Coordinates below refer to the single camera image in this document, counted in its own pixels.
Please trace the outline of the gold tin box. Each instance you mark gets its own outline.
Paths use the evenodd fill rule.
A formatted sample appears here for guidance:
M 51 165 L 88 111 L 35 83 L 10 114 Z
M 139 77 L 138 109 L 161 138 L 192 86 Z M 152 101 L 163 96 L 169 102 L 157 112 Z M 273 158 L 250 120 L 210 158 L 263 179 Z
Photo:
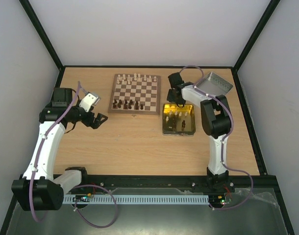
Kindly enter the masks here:
M 162 115 L 162 133 L 172 136 L 193 136 L 196 132 L 194 106 L 179 108 L 176 104 L 165 103 Z

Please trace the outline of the wooden chess board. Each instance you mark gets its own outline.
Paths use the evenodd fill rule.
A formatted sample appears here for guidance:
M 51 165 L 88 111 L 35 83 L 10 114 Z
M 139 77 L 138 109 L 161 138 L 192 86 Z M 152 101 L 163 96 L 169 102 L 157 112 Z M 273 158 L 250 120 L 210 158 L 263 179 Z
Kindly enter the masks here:
M 123 73 L 117 73 L 114 75 L 114 81 L 112 86 L 112 92 L 110 95 L 109 113 L 117 114 L 132 114 L 132 115 L 159 115 L 160 114 L 160 91 L 161 91 L 161 77 L 159 75 L 147 75 L 141 74 L 142 81 L 134 81 L 134 74 L 125 73 L 126 80 L 123 80 Z M 120 84 L 117 84 L 117 77 L 122 78 Z M 131 77 L 131 84 L 127 84 L 127 77 Z M 148 82 L 148 78 L 151 76 L 152 81 Z M 122 107 L 118 109 L 112 108 L 114 99 L 122 101 Z M 130 100 L 133 100 L 132 109 L 123 109 L 124 101 L 127 100 L 129 103 Z M 135 101 L 138 101 L 139 108 L 143 104 L 143 110 L 135 110 L 134 105 Z

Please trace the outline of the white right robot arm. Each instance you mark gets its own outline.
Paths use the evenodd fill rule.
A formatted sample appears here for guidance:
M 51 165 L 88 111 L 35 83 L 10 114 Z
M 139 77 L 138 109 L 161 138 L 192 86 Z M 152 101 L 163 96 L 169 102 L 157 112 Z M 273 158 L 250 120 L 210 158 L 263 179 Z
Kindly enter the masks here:
M 195 83 L 184 82 L 179 72 L 169 75 L 168 80 L 171 86 L 167 96 L 169 102 L 184 105 L 189 101 L 200 108 L 202 128 L 210 143 L 206 185 L 210 191 L 219 191 L 229 185 L 226 151 L 234 124 L 225 95 L 233 85 L 214 72 Z

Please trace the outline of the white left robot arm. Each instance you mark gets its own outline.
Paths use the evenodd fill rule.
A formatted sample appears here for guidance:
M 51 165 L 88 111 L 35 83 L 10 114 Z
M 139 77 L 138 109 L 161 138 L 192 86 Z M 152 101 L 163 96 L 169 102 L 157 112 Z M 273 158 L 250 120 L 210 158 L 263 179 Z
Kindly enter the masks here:
M 100 100 L 97 94 L 85 92 L 84 98 L 71 88 L 55 88 L 50 102 L 39 114 L 39 134 L 31 161 L 11 190 L 24 211 L 53 211 L 62 206 L 64 195 L 75 186 L 84 184 L 84 167 L 69 167 L 59 177 L 53 175 L 57 151 L 69 123 L 83 123 L 97 129 L 108 117 L 93 113 Z

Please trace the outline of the silver tin lid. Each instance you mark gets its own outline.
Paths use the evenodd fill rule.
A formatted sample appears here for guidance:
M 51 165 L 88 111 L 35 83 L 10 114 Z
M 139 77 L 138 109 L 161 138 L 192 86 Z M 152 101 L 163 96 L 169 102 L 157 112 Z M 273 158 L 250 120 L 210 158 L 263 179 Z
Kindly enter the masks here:
M 209 72 L 204 78 L 196 83 L 196 87 L 206 94 L 219 96 L 229 93 L 232 90 L 233 85 L 216 73 Z

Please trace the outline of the black frame post left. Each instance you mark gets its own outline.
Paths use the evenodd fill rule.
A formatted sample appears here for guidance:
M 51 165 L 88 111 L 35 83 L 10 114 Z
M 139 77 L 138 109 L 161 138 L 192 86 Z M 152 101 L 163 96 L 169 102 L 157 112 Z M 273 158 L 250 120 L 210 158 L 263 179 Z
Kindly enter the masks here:
M 19 0 L 21 6 L 23 7 L 25 13 L 27 14 L 29 20 L 31 21 L 32 25 L 34 26 L 37 34 L 39 35 L 41 41 L 43 42 L 45 48 L 47 49 L 49 55 L 51 56 L 53 62 L 55 63 L 56 67 L 59 71 L 63 70 L 64 66 L 59 59 L 58 54 L 56 53 L 49 37 L 47 36 L 38 16 L 36 15 L 30 1 L 28 0 Z

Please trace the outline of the black frame post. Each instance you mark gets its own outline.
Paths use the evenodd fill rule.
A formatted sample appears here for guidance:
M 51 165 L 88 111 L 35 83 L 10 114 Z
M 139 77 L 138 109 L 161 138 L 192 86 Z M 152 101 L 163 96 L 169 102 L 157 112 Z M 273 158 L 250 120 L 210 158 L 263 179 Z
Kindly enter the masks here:
M 29 20 L 31 21 L 32 25 L 34 26 L 37 34 L 39 35 L 41 41 L 43 42 L 45 48 L 47 49 L 49 55 L 51 56 L 53 62 L 55 63 L 56 67 L 59 71 L 63 70 L 64 66 L 59 59 L 58 54 L 56 53 L 49 37 L 47 36 L 38 16 L 36 15 L 30 1 L 28 0 L 19 0 L 21 6 L 23 7 L 25 13 L 27 14 Z
M 256 43 L 257 39 L 259 38 L 260 34 L 262 33 L 263 29 L 265 28 L 266 24 L 273 15 L 279 3 L 280 0 L 271 0 L 269 2 L 264 13 L 260 17 L 254 31 L 252 32 L 249 40 L 243 48 L 240 56 L 238 57 L 233 67 L 234 70 L 238 71 L 241 68 L 242 64 L 244 63 L 245 59 L 247 58 L 248 54 L 250 53 L 251 49 L 253 48 L 254 44 Z

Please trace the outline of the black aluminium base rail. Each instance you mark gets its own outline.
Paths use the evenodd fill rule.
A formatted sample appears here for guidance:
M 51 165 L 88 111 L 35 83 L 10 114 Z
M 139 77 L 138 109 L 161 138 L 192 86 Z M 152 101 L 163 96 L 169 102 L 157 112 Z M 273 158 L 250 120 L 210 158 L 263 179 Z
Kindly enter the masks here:
M 215 194 L 226 192 L 221 186 L 209 189 L 206 176 L 132 176 L 132 175 L 87 175 L 84 183 L 93 183 L 106 189 L 116 188 L 176 188 L 180 191 L 201 192 L 204 194 Z M 252 176 L 254 188 L 272 188 L 275 192 L 280 190 L 277 178 L 272 175 Z M 229 176 L 229 182 L 225 186 L 231 191 L 232 188 L 249 188 L 250 178 L 247 175 Z

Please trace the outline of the black frame post right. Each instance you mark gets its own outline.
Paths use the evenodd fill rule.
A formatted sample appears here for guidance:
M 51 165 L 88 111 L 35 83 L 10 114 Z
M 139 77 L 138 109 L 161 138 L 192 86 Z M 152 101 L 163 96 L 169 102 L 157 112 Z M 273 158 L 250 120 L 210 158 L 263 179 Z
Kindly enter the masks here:
M 257 39 L 259 38 L 260 34 L 262 33 L 263 29 L 265 28 L 266 24 L 273 15 L 279 3 L 280 0 L 271 0 L 269 2 L 264 13 L 260 17 L 254 31 L 252 32 L 249 40 L 243 48 L 240 56 L 238 57 L 233 67 L 234 70 L 238 71 L 241 68 L 242 64 L 244 63 L 245 59 L 247 58 L 248 54 L 250 53 L 251 49 L 253 48 L 254 44 L 256 43 Z

